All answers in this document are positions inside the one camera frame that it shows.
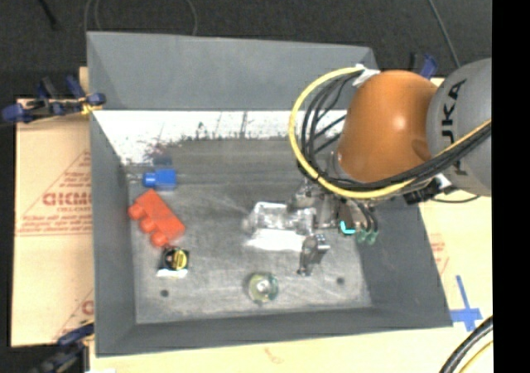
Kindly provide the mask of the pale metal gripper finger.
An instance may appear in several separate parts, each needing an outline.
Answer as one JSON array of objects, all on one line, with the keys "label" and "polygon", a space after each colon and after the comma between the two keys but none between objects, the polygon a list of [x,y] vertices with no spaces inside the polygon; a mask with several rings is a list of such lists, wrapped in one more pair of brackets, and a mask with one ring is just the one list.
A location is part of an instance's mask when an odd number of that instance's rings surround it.
[{"label": "pale metal gripper finger", "polygon": [[304,215],[316,215],[317,188],[313,182],[303,182],[287,201],[289,213],[301,212]]},{"label": "pale metal gripper finger", "polygon": [[308,235],[302,242],[297,273],[310,276],[313,268],[320,264],[329,250],[330,244],[323,234]]}]

